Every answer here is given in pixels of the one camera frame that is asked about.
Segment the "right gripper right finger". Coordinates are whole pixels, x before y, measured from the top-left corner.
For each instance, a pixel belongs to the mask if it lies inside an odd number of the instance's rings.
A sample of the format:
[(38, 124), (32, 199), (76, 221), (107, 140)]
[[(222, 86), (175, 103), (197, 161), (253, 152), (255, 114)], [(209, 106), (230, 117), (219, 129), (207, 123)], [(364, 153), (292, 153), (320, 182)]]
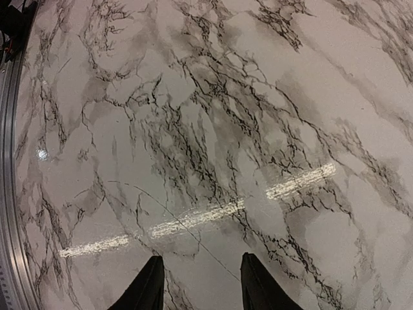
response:
[(243, 309), (302, 310), (286, 294), (255, 254), (243, 254), (241, 288)]

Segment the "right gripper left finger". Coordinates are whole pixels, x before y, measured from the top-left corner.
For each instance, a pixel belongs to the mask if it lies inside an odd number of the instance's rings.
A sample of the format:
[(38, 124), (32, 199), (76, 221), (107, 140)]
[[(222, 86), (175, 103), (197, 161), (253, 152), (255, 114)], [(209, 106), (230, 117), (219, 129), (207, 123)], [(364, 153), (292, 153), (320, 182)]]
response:
[(132, 283), (108, 310), (163, 309), (165, 268), (161, 256), (151, 256)]

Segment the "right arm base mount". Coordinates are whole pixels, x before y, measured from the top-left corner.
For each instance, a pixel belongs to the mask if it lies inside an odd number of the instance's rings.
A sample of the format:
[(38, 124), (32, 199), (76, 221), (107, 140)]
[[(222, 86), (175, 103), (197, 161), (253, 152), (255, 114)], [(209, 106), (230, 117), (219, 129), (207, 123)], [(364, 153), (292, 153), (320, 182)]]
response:
[(23, 1), (22, 8), (18, 9), (11, 1), (1, 1), (1, 61), (4, 63), (22, 52), (28, 41), (38, 1), (25, 5)]

